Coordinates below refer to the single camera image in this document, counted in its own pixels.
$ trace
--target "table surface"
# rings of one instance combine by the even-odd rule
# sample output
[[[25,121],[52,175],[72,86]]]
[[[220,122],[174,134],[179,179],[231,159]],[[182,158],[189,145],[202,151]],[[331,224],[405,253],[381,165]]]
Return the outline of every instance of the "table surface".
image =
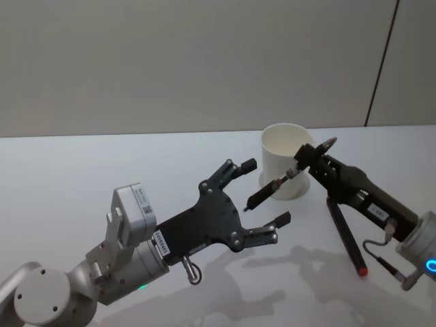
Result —
[[[419,215],[436,211],[436,126],[312,129],[332,136],[333,157],[369,178]],[[259,169],[226,188],[243,226],[289,211],[279,243],[234,254],[213,245],[192,257],[203,282],[191,286],[180,264],[143,290],[105,307],[92,327],[139,326],[434,326],[436,284],[423,277],[404,292],[364,253],[360,279],[329,216],[326,191],[311,179],[292,201],[267,200],[243,213],[258,190],[260,131],[0,139],[2,212],[0,280],[24,262],[71,270],[104,237],[112,190],[141,182],[158,223],[189,208],[198,183],[227,158],[257,159]],[[346,206],[358,243],[384,233]],[[394,252],[379,253],[404,273],[413,267]]]

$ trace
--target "blue led ring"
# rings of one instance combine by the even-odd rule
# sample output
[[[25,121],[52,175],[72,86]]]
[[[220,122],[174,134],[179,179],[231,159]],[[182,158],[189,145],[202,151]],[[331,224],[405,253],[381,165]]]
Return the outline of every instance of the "blue led ring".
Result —
[[[428,260],[425,265],[430,272],[436,273],[436,260],[435,259]]]

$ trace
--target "pen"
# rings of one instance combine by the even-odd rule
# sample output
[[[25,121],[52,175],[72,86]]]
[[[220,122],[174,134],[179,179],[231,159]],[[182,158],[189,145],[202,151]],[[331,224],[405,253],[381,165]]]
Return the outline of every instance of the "pen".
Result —
[[[266,184],[261,190],[254,193],[247,200],[247,206],[244,211],[253,210],[259,204],[263,203],[266,199],[268,199],[272,194],[277,192],[280,189],[280,186],[289,179],[293,179],[295,176],[300,174],[304,169],[309,167],[312,162],[317,161],[320,157],[327,152],[329,148],[337,141],[337,138],[330,138],[327,141],[318,145],[315,149],[311,147],[310,144],[302,145],[298,150],[297,154],[295,154],[295,158],[300,154],[302,160],[297,163],[295,168],[290,168],[286,171],[286,173],[268,184]],[[312,151],[310,151],[309,155],[305,151],[305,148],[311,147]]]
[[[349,227],[345,218],[343,217],[341,209],[332,198],[327,198],[327,207],[333,218],[334,224],[336,225],[336,229],[341,236],[342,242],[347,249],[348,256],[353,262],[354,268],[356,268],[359,276],[366,276],[368,274],[367,265],[363,260],[362,253],[360,252],[359,246],[357,245],[356,240],[353,237],[352,231],[349,230]]]

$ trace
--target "white cup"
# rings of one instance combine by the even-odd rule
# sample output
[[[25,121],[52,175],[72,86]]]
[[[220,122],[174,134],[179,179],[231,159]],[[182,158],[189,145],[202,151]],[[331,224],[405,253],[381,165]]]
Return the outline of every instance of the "white cup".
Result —
[[[299,125],[280,123],[268,126],[262,132],[263,172],[259,178],[261,187],[283,176],[286,170],[296,167],[294,159],[299,148],[309,143],[315,145],[311,134]],[[277,200],[290,200],[302,196],[309,189],[310,180],[305,173],[282,184],[272,195]]]

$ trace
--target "label sticker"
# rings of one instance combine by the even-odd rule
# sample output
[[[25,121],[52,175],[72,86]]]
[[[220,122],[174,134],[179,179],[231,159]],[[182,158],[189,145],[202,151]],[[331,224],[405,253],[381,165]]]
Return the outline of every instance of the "label sticker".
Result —
[[[376,206],[374,203],[372,203],[368,207],[368,211],[370,213],[372,213],[373,215],[375,215],[376,217],[379,217],[382,220],[387,220],[387,218],[389,218],[389,214],[386,211],[384,211],[383,209]]]
[[[164,236],[162,235],[161,231],[157,230],[156,232],[153,233],[153,236],[155,237],[157,247],[161,251],[162,256],[164,257],[165,255],[170,254],[171,253],[170,249],[168,248],[166,241],[164,239]]]
[[[151,216],[154,216],[154,212],[151,208],[149,199],[145,195],[145,192],[142,190],[141,184],[132,185],[131,189],[133,189],[134,191],[136,201],[138,201],[139,207],[141,208],[144,217],[150,214]]]

